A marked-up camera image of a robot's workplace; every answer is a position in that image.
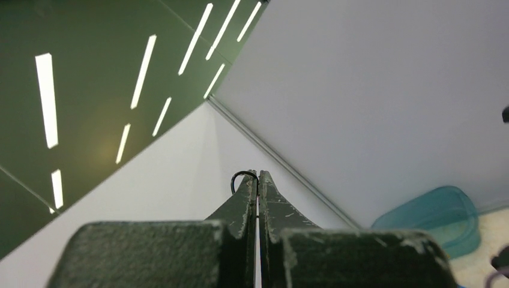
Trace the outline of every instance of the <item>fluorescent light strip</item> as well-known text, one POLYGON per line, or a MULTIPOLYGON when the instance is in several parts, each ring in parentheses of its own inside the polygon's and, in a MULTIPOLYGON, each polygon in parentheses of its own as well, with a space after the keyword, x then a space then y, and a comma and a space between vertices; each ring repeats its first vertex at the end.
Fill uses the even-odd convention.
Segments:
POLYGON ((217 73, 215 74, 214 78, 212 79, 212 82, 210 82, 210 85, 205 92, 205 95, 203 95, 203 99, 206 99, 208 97, 208 94, 210 93, 210 90, 212 90, 212 87, 214 87, 215 82, 217 81, 217 78, 219 78, 219 75, 221 72, 223 72, 224 69, 224 63, 221 64, 221 67, 219 67, 219 70, 217 70, 217 73))
POLYGON ((170 106, 171 101, 172 97, 168 97, 168 99, 166 99, 163 110, 161 111, 161 115, 159 115, 159 119, 155 125, 154 132, 152 132, 152 136, 157 135, 157 132, 159 132, 159 127, 161 127, 161 123, 163 122, 164 116, 166 115, 166 111, 168 110, 168 106, 170 106))
POLYGON ((249 18, 247 19, 247 22, 245 23, 244 27, 242 28, 242 31, 240 31, 239 37, 237 38, 237 42, 240 42, 240 40, 242 40, 242 37, 244 36, 244 34, 247 31, 247 28, 249 28, 249 26, 251 25, 251 22, 255 18, 256 13, 258 13, 258 10, 260 10, 261 6, 262 6, 261 2, 256 3, 256 6, 254 6, 254 10, 251 13, 251 16, 249 16, 249 18))
MULTIPOLYGON (((51 173, 51 183, 53 184, 55 208, 58 209, 64 206, 64 196, 62 194, 62 175, 60 174, 60 169, 56 169, 53 173, 51 173)), ((51 208, 49 208, 49 212, 51 214, 55 213, 55 211, 51 208)))
POLYGON ((55 87, 53 86, 53 64, 51 54, 46 53, 35 57, 39 91, 43 107, 44 132, 49 149, 58 145, 56 128, 55 87))
POLYGON ((142 60, 142 66, 140 67, 140 74, 138 74, 138 80, 136 81, 136 87, 134 88, 133 101, 131 101, 131 109, 134 109, 136 108, 136 106, 138 106, 140 94, 142 93, 143 81, 145 81, 146 70, 148 69, 150 57, 152 56, 152 50, 154 50, 156 38, 157 36, 155 34, 148 37, 148 42, 146 43, 145 48, 145 54, 142 60))
POLYGON ((185 66, 187 66, 187 62, 189 61, 189 58, 191 58, 191 54, 193 53, 194 46, 196 45, 196 42, 200 38, 200 35, 202 34, 203 27, 205 27, 206 21, 208 20, 208 16, 210 15, 210 12, 212 11, 212 7, 214 5, 212 3, 207 4, 205 7, 205 11, 203 12, 202 19, 200 20, 200 23, 198 24, 198 28, 196 28, 196 31, 194 32, 193 38, 191 39, 191 43, 189 43, 189 47, 187 48, 187 52, 185 53, 184 60, 182 60, 182 64, 180 65, 180 69, 178 70, 179 76, 184 73, 185 66))
POLYGON ((124 132, 122 133, 122 139, 120 140, 120 147, 118 148, 118 153, 116 154, 115 163, 120 163, 122 160, 122 154, 124 153, 125 142, 127 141, 127 135, 129 135, 129 129, 131 128, 131 124, 127 124, 124 127, 124 132))
POLYGON ((215 48, 217 48, 217 45, 219 44, 219 41, 221 41, 221 37, 223 37, 224 32, 226 31, 226 28, 228 27, 228 24, 230 24, 230 20, 232 20, 233 14, 235 13, 235 10, 237 9, 238 4, 240 3, 240 0, 235 0, 235 2, 232 5, 232 8, 230 9, 230 12, 228 12, 228 15, 226 16, 226 19, 223 22, 223 26, 219 30, 219 33, 217 34, 214 43, 210 47, 210 50, 207 53, 207 56, 205 57, 205 60, 209 60, 210 57, 212 57, 212 53, 214 53, 215 48))

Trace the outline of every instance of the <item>reflective surface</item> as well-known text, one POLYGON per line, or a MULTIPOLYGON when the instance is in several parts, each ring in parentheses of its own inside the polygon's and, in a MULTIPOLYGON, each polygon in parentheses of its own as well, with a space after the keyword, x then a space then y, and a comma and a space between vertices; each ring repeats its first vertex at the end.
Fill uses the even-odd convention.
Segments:
MULTIPOLYGON (((240 1, 207 61, 234 1, 212 1, 197 37, 208 3, 0 2, 0 165, 58 212, 104 181, 215 91, 265 8, 237 42, 257 3, 240 1), (196 45, 179 76, 193 36, 196 45), (56 131, 57 144, 49 145, 49 131, 56 131), (61 207, 52 182, 57 170, 61 207)), ((2 258, 58 212, 0 176, 2 258)))

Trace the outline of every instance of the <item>teal plastic container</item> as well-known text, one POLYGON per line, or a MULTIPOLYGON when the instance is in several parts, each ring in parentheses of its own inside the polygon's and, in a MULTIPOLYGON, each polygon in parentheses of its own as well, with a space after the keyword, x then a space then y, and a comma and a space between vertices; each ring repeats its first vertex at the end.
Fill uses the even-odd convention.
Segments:
POLYGON ((459 188, 444 186, 382 215, 372 229, 420 229, 430 233, 451 259, 481 244, 478 212, 459 188))

